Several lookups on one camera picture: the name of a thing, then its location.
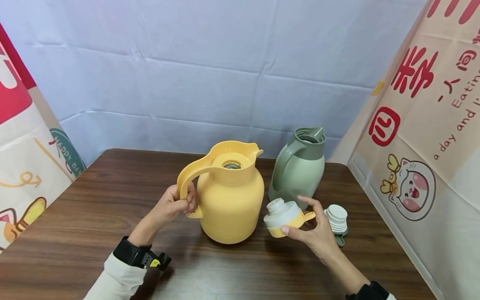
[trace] hand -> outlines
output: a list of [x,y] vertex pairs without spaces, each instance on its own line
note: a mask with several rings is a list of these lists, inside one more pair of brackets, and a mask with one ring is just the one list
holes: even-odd
[[128,241],[135,246],[148,246],[161,229],[179,213],[188,216],[197,209],[197,193],[193,182],[188,185],[187,199],[180,199],[177,185],[170,186],[155,207],[138,223]]
[[291,239],[305,243],[313,253],[325,263],[326,260],[341,252],[335,241],[330,222],[318,200],[304,196],[298,196],[298,199],[313,207],[313,211],[316,214],[317,227],[310,231],[303,231],[284,226],[282,227],[282,233]]

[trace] person's left hand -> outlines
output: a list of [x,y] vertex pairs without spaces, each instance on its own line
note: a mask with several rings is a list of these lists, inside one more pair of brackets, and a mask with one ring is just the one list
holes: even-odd
[[170,224],[179,213],[188,216],[197,209],[197,193],[193,182],[188,185],[187,199],[180,199],[177,185],[170,186],[155,207],[138,223],[128,240],[135,246],[151,245],[156,233]]

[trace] black watch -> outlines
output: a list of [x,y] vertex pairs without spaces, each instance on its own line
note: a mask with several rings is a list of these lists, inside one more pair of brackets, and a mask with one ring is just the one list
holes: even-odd
[[159,268],[161,271],[164,271],[172,261],[170,256],[163,252],[158,256],[151,252],[152,245],[137,247],[127,239],[128,236],[124,236],[121,239],[120,244],[113,251],[113,255],[128,265],[142,269],[148,267]]

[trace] cartoon cat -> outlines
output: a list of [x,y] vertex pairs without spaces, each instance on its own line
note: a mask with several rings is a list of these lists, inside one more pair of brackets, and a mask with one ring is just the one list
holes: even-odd
[[0,252],[5,250],[30,224],[35,221],[47,208],[47,200],[38,197],[25,210],[24,215],[17,221],[17,213],[13,208],[0,211],[0,224],[3,225],[3,235],[6,243],[2,243]]
[[390,176],[382,180],[380,191],[388,195],[388,199],[407,219],[423,219],[435,199],[436,182],[430,167],[406,158],[398,163],[395,155],[389,154],[387,168]]

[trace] wooden table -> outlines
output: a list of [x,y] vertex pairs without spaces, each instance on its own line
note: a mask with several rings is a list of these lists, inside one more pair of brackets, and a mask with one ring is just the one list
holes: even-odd
[[[106,151],[0,255],[0,299],[81,299],[103,270],[103,262],[201,155],[112,149]],[[274,160],[257,168],[268,188]],[[343,248],[368,278],[398,299],[434,299],[350,171],[327,164],[315,198],[348,211]],[[153,246],[173,262],[149,271],[135,299],[344,299],[328,270],[300,242],[273,239],[262,221],[237,245],[210,240],[198,220],[178,217]]]

